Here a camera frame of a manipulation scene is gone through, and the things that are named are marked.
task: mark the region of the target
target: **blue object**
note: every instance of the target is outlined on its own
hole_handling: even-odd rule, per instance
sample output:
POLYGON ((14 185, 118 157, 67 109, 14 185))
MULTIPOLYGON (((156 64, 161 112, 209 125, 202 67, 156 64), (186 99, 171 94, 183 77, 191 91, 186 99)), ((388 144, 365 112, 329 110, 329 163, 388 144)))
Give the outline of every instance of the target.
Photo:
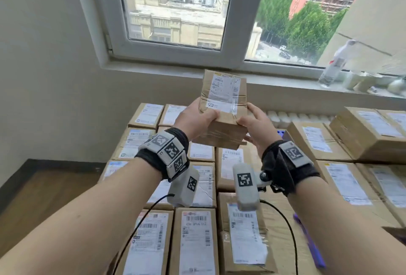
POLYGON ((300 221, 300 219, 296 213, 293 214, 293 219, 302 227, 303 233, 307 238, 307 246, 310 249, 310 253, 311 253, 311 256, 313 257, 314 264, 316 265, 317 268, 325 268, 326 263, 324 262, 322 255, 320 254, 316 244, 314 244, 313 240, 307 233, 306 228, 303 226, 302 222, 300 221))

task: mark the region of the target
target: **hand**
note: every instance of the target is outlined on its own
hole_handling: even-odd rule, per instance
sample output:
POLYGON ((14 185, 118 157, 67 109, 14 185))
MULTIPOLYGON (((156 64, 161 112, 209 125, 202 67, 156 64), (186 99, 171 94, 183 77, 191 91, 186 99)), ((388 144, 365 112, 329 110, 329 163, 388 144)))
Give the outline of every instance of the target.
POLYGON ((185 133, 189 141, 206 133, 209 124, 220 116, 220 112, 214 109, 207 109, 201 113, 199 111, 199 103, 200 98, 195 99, 193 103, 179 114, 173 125, 174 128, 178 128, 185 133))
POLYGON ((237 120, 237 123, 248 129, 251 136, 245 136, 244 139, 256 146, 258 155, 262 158, 265 149, 282 138, 261 109, 251 103, 247 103, 247 106, 254 116, 243 116, 237 120))

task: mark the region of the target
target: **car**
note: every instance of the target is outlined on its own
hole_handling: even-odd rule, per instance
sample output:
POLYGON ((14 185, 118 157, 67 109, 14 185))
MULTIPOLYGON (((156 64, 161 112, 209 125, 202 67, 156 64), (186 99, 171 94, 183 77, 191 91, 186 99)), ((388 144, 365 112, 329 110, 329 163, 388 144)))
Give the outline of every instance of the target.
POLYGON ((287 52, 280 52, 279 57, 285 58, 285 59, 290 59, 290 55, 287 52))

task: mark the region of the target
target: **green tree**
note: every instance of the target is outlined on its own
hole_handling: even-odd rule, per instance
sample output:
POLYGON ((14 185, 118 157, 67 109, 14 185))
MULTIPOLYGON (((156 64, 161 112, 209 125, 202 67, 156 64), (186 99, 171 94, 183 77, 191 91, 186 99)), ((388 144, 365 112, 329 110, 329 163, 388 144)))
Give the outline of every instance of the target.
POLYGON ((292 0, 261 0, 256 15, 258 25, 272 36, 284 38, 291 3, 292 0))
POLYGON ((288 49, 300 58, 314 59, 330 39, 330 20, 321 7, 308 1, 287 27, 288 49))
POLYGON ((340 12, 336 13, 333 17, 330 18, 332 34, 334 34, 334 32, 337 30, 347 11, 348 8, 342 9, 340 12))

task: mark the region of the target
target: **white window frame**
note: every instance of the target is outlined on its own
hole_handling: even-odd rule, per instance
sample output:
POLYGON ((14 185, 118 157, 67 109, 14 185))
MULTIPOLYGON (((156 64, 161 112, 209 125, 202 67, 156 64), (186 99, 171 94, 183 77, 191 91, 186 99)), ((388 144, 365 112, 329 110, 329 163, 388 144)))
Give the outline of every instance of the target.
POLYGON ((230 0, 220 49, 176 43, 129 40, 125 0, 99 0, 113 56, 144 62, 216 67, 224 70, 318 78, 323 68, 246 60, 261 0, 230 0))

